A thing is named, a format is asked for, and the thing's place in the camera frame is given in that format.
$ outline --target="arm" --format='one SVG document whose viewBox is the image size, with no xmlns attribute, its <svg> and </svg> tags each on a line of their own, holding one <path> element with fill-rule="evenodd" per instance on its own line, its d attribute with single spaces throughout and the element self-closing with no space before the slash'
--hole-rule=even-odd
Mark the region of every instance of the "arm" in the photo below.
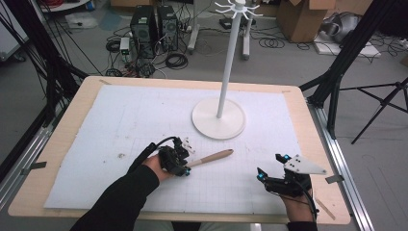
<svg viewBox="0 0 408 231">
<path fill-rule="evenodd" d="M 170 176 L 160 168 L 157 155 L 148 158 L 143 165 L 113 182 L 71 231 L 133 230 L 146 197 Z"/>
<path fill-rule="evenodd" d="M 281 196 L 288 215 L 289 231 L 317 231 L 318 227 L 313 222 L 313 215 L 310 211 L 305 195 L 298 197 Z"/>
</svg>

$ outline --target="black sleeve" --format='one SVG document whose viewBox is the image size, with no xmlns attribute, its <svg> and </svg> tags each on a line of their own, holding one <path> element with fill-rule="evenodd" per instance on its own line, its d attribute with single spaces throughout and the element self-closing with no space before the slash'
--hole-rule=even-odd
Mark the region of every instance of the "black sleeve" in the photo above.
<svg viewBox="0 0 408 231">
<path fill-rule="evenodd" d="M 70 230 L 132 231 L 146 197 L 157 187 L 154 171 L 141 165 L 113 182 Z"/>
<path fill-rule="evenodd" d="M 318 231 L 318 226 L 315 222 L 298 221 L 288 223 L 289 231 Z"/>
</svg>

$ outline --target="box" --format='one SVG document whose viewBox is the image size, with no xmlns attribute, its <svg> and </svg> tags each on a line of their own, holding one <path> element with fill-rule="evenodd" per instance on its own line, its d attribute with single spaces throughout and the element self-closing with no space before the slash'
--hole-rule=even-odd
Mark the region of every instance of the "box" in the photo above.
<svg viewBox="0 0 408 231">
<path fill-rule="evenodd" d="M 131 7 L 136 5 L 154 5 L 154 0 L 111 0 L 112 7 Z"/>
<path fill-rule="evenodd" d="M 259 8 L 255 9 L 256 14 L 261 14 L 262 16 L 275 17 L 278 13 L 279 6 L 265 4 L 262 0 L 257 0 L 256 5 L 259 5 Z"/>
<path fill-rule="evenodd" d="M 408 66 L 408 55 L 401 60 L 401 64 Z"/>
<path fill-rule="evenodd" d="M 331 16 L 333 13 L 351 12 L 359 15 L 364 15 L 366 10 L 371 5 L 372 0 L 337 0 L 336 7 L 327 11 L 326 16 Z"/>
<path fill-rule="evenodd" d="M 336 0 L 282 0 L 277 23 L 283 35 L 292 42 L 312 42 L 328 9 Z"/>
</svg>

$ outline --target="table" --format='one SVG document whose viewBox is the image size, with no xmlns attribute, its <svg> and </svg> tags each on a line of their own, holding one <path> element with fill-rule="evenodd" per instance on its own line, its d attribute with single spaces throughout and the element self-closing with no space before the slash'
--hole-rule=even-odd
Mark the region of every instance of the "table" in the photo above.
<svg viewBox="0 0 408 231">
<path fill-rule="evenodd" d="M 37 162 L 46 162 L 45 168 L 33 169 L 14 198 L 9 214 L 20 217 L 55 217 L 78 218 L 85 210 L 44 209 L 43 204 L 54 184 L 61 162 L 84 118 L 92 106 L 99 89 L 103 85 L 165 87 L 183 89 L 219 90 L 219 82 L 199 82 L 158 79 L 130 79 L 112 77 L 88 77 L 70 106 L 66 110 L 59 125 L 55 129 L 48 144 L 44 147 Z M 298 87 L 254 85 L 230 83 L 229 90 L 246 90 L 257 92 L 283 93 L 293 121 L 293 127 L 303 155 L 310 161 L 327 169 L 326 176 L 333 171 L 326 157 L 319 134 L 314 125 L 304 97 Z M 312 175 L 316 202 L 320 207 L 318 223 L 347 224 L 350 216 L 337 184 L 327 184 L 326 176 Z M 233 215 L 233 214 L 185 214 L 185 213 L 152 213 L 141 212 L 139 219 L 188 220 L 188 221 L 231 221 L 231 222 L 269 222 L 286 223 L 286 216 L 273 215 Z"/>
</svg>

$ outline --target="gray floor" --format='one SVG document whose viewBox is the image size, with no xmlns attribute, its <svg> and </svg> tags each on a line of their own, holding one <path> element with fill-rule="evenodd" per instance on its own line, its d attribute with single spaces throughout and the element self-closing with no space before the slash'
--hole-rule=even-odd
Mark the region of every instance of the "gray floor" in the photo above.
<svg viewBox="0 0 408 231">
<path fill-rule="evenodd" d="M 114 30 L 129 24 L 128 13 L 112 11 L 108 5 L 99 5 L 91 13 L 99 23 L 94 29 L 74 31 L 72 36 L 99 69 L 105 69 L 108 52 L 106 38 Z M 222 16 L 203 14 L 202 26 L 221 29 L 217 20 Z M 257 29 L 275 25 L 271 18 L 259 18 Z M 187 55 L 189 65 L 182 70 L 163 69 L 153 78 L 221 81 L 225 62 L 225 49 L 229 35 L 211 31 L 199 34 L 196 51 Z M 387 45 L 377 46 L 379 51 Z M 67 49 L 74 64 L 85 72 L 96 72 L 72 42 Z M 296 44 L 285 41 L 283 48 L 264 48 L 257 40 L 251 41 L 248 61 L 241 58 L 242 39 L 239 38 L 231 82 L 300 86 L 324 73 L 335 57 L 318 55 L 314 47 L 300 50 Z M 358 58 L 346 73 L 342 88 L 389 84 L 407 77 L 408 67 L 399 63 L 407 52 L 393 57 L 387 52 L 371 64 Z M 370 92 L 384 97 L 394 88 L 377 88 Z M 309 96 L 313 90 L 304 92 Z M 0 163 L 12 150 L 25 129 L 31 124 L 45 100 L 38 78 L 29 62 L 6 62 L 0 66 Z M 402 92 L 393 102 L 405 107 Z M 363 129 L 377 110 L 379 102 L 357 90 L 341 91 L 336 122 L 336 135 L 345 160 L 350 167 L 358 191 L 370 214 L 375 230 L 406 230 L 408 226 L 407 172 L 408 119 L 407 114 L 387 107 L 366 133 L 355 144 L 351 141 Z M 8 205 L 1 210 L 2 230 L 66 230 L 74 218 L 13 218 L 7 214 Z M 263 230 L 284 230 L 283 226 L 264 224 Z M 320 225 L 319 230 L 358 230 L 352 221 L 349 225 Z"/>
</svg>

